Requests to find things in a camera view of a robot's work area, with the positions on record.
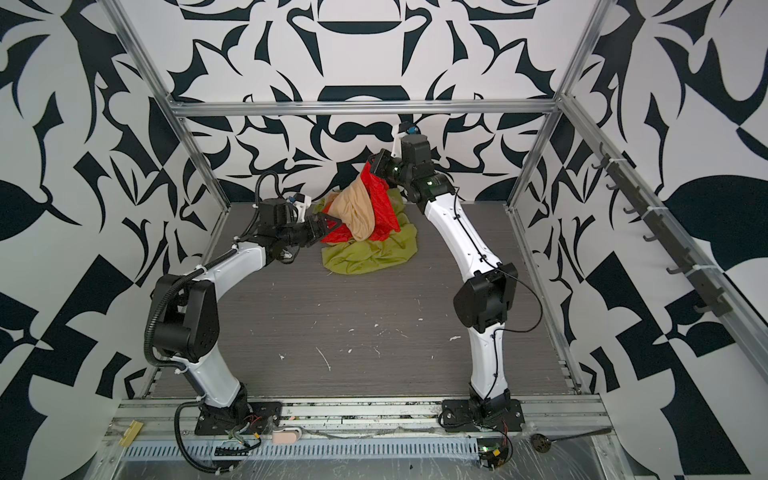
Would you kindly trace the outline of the beige cloth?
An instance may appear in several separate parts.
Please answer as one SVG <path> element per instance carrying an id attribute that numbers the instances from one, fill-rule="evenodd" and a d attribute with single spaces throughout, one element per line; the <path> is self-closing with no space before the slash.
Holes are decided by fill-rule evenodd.
<path id="1" fill-rule="evenodd" d="M 343 223 L 323 239 L 324 243 L 343 243 L 351 239 L 364 241 L 374 231 L 375 214 L 361 176 L 343 191 L 332 196 L 323 212 Z"/>

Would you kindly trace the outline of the red cloth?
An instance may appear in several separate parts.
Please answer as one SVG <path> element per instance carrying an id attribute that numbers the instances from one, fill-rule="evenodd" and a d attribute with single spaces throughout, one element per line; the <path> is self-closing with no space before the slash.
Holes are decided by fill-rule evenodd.
<path id="1" fill-rule="evenodd" d="M 389 190 L 388 183 L 373 176 L 370 173 L 369 167 L 370 165 L 366 163 L 363 170 L 358 175 L 358 177 L 362 177 L 363 183 L 366 186 L 375 214 L 375 228 L 367 240 L 385 240 L 389 237 L 392 231 L 399 232 L 400 225 L 396 219 L 393 205 L 387 195 L 387 191 Z M 322 212 L 328 204 L 330 198 L 340 192 L 332 192 L 327 197 L 327 201 L 325 206 L 322 208 Z"/>

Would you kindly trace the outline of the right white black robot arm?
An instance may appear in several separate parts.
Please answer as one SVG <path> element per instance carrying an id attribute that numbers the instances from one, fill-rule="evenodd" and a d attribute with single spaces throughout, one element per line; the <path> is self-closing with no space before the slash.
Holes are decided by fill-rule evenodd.
<path id="1" fill-rule="evenodd" d="M 395 141 L 394 152 L 382 149 L 369 158 L 370 173 L 400 188 L 447 245 L 463 284 L 453 299 L 454 310 L 469 333 L 472 372 L 469 405 L 476 419 L 498 417 L 512 398 L 504 373 L 503 336 L 527 334 L 527 328 L 506 325 L 519 279 L 512 263 L 504 264 L 486 245 L 460 203 L 458 189 L 436 170 L 426 136 L 406 133 Z"/>

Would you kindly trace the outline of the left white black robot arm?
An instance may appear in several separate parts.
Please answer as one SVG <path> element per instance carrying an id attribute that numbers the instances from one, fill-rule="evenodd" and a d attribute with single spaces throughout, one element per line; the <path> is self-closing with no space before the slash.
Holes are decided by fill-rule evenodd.
<path id="1" fill-rule="evenodd" d="M 269 264 L 292 263 L 300 249 L 343 225 L 310 208 L 311 200 L 302 195 L 258 200 L 253 217 L 229 250 L 189 273 L 166 274 L 155 284 L 144 331 L 145 359 L 185 376 L 206 418 L 239 426 L 250 414 L 246 387 L 219 350 L 218 300 Z"/>

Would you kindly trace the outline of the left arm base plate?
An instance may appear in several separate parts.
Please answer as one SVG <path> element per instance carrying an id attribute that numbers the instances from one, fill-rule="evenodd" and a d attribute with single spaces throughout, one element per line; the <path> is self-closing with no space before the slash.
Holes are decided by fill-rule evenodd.
<path id="1" fill-rule="evenodd" d="M 228 431 L 245 429 L 247 433 L 264 434 L 280 424 L 283 403 L 258 401 L 235 403 L 226 408 L 204 404 L 194 433 L 198 436 L 224 435 Z"/>

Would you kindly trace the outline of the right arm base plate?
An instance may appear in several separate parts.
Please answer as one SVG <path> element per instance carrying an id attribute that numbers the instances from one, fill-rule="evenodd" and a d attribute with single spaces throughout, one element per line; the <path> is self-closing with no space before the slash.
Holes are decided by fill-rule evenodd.
<path id="1" fill-rule="evenodd" d="M 516 399 L 502 396 L 480 403 L 477 399 L 443 400 L 438 424 L 448 432 L 482 429 L 521 432 L 525 417 Z"/>

